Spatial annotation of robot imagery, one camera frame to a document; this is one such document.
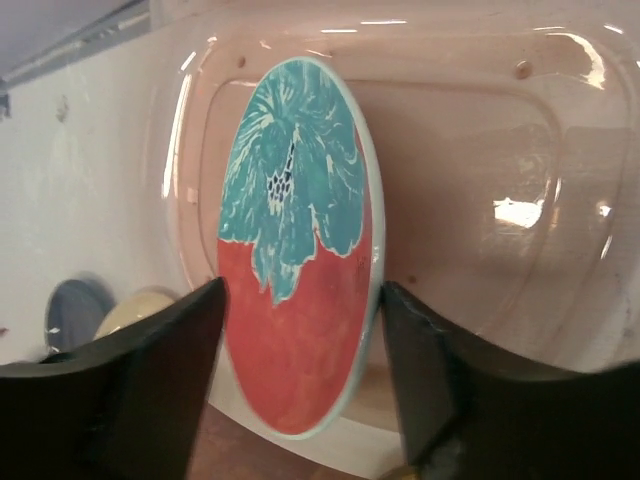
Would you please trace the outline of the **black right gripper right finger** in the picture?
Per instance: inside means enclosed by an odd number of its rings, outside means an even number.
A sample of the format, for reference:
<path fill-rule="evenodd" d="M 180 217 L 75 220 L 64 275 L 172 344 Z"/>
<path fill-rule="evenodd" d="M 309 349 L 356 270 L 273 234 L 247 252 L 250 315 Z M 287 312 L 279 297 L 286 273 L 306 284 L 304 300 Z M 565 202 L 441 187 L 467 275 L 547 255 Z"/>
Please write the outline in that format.
<path fill-rule="evenodd" d="M 395 282 L 384 337 L 403 450 L 421 479 L 635 479 L 639 365 L 577 373 L 509 352 Z"/>

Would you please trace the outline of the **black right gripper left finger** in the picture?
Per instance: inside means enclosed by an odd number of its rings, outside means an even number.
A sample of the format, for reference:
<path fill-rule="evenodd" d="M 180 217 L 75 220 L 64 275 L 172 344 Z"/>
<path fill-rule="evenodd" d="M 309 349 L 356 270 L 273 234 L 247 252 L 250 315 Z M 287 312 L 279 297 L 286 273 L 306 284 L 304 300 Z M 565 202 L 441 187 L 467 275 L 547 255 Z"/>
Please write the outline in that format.
<path fill-rule="evenodd" d="M 71 352 L 1 369 L 5 479 L 183 479 L 227 311 L 217 278 Z"/>

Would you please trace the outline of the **blue-grey glazed plate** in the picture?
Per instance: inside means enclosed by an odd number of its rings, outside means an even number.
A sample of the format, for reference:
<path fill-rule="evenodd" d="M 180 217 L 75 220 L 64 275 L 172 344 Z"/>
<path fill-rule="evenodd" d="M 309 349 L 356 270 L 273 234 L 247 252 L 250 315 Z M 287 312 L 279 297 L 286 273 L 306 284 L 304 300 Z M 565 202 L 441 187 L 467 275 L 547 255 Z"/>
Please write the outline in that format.
<path fill-rule="evenodd" d="M 99 277 L 85 274 L 59 282 L 46 306 L 48 352 L 68 352 L 91 342 L 114 306 L 111 290 Z"/>

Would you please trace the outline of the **red and teal floral plate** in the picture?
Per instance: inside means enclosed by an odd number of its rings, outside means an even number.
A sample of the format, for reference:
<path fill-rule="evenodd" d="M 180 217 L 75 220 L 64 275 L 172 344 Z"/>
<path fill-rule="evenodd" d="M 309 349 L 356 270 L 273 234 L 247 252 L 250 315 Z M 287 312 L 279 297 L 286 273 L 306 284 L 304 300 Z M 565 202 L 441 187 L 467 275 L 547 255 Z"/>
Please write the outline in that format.
<path fill-rule="evenodd" d="M 351 90 L 312 57 L 275 65 L 236 131 L 216 235 L 230 293 L 226 349 L 273 434 L 309 438 L 354 395 L 385 240 L 380 165 Z"/>

